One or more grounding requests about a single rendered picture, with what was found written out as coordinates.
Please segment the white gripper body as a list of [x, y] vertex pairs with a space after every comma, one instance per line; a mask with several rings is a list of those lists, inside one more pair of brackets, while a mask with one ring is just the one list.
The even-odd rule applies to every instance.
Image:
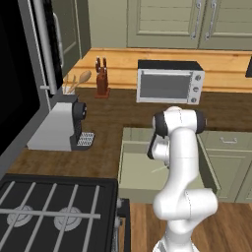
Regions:
[[165, 166], [169, 166], [169, 141], [163, 138], [156, 138], [153, 147], [154, 159], [162, 160]]

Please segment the open green drawer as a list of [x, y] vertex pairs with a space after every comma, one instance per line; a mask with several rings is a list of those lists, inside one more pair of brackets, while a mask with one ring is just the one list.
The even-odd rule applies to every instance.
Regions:
[[[168, 169], [164, 163], [147, 156], [152, 135], [153, 130], [149, 128], [123, 129], [118, 168], [119, 197], [132, 203], [151, 204], [167, 179]], [[197, 136], [197, 141], [199, 175], [188, 185], [188, 189], [211, 188], [218, 196], [221, 186], [200, 136]]]

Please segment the green drawer front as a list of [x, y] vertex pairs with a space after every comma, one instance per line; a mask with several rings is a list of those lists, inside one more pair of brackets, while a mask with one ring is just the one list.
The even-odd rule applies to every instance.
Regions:
[[200, 137], [207, 149], [252, 151], [252, 133], [205, 131]]

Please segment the silver toaster oven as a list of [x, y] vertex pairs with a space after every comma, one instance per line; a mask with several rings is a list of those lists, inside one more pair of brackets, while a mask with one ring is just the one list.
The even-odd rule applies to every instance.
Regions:
[[136, 101], [198, 104], [204, 79], [197, 61], [139, 59]]

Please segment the green cupboard door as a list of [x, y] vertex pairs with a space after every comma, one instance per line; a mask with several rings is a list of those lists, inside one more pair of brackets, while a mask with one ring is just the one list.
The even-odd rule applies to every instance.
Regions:
[[235, 151], [199, 151], [200, 175], [220, 202], [233, 203], [245, 179], [252, 154]]

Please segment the brown wooden knife block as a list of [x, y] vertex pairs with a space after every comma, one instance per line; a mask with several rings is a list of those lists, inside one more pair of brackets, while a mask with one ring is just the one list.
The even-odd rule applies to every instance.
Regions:
[[106, 67], [106, 58], [103, 57], [100, 59], [96, 58], [95, 62], [96, 70], [96, 94], [95, 98], [108, 98], [110, 88], [108, 87], [108, 78], [107, 78], [107, 67]]

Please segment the grey coffee machine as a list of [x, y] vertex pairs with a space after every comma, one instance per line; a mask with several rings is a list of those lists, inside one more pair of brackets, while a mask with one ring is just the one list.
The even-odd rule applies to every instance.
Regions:
[[82, 131], [82, 121], [87, 116], [84, 102], [57, 102], [38, 127], [27, 146], [29, 150], [86, 151], [95, 134]]

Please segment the white pot of wooden utensils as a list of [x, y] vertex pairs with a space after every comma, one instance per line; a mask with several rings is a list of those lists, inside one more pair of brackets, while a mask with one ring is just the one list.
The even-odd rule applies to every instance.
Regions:
[[90, 70], [85, 71], [81, 74], [79, 77], [79, 80], [76, 80], [76, 78], [73, 78], [72, 84], [68, 86], [68, 80], [65, 80], [65, 85], [63, 88], [63, 94], [64, 95], [73, 95], [75, 93], [75, 89], [78, 85], [87, 82], [92, 75], [92, 72]]

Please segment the black gas hob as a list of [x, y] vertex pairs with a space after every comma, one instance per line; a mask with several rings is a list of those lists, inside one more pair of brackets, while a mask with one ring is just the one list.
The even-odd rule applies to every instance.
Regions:
[[0, 252], [118, 252], [115, 179], [7, 174]]

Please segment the black object at edge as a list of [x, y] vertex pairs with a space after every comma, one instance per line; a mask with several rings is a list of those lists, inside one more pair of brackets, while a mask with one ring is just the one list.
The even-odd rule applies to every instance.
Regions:
[[248, 64], [245, 77], [246, 77], [246, 78], [252, 78], [252, 56], [251, 56], [250, 61], [249, 61], [249, 64]]

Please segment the green cupboard run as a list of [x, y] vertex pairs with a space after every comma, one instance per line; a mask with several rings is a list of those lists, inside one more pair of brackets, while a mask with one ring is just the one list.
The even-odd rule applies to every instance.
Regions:
[[128, 45], [252, 51], [252, 0], [129, 0]]

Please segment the tall green cupboard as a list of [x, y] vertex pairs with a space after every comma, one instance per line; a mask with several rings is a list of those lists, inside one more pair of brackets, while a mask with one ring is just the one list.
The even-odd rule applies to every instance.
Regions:
[[62, 38], [62, 75], [66, 76], [74, 65], [91, 49], [88, 0], [52, 0], [53, 12], [59, 22]]

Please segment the black stainless steel fridge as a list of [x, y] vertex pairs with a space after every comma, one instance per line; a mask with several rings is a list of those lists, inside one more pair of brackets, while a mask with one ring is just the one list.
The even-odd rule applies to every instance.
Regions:
[[57, 92], [49, 89], [32, 0], [0, 0], [0, 178], [62, 95], [52, 0], [42, 0]]

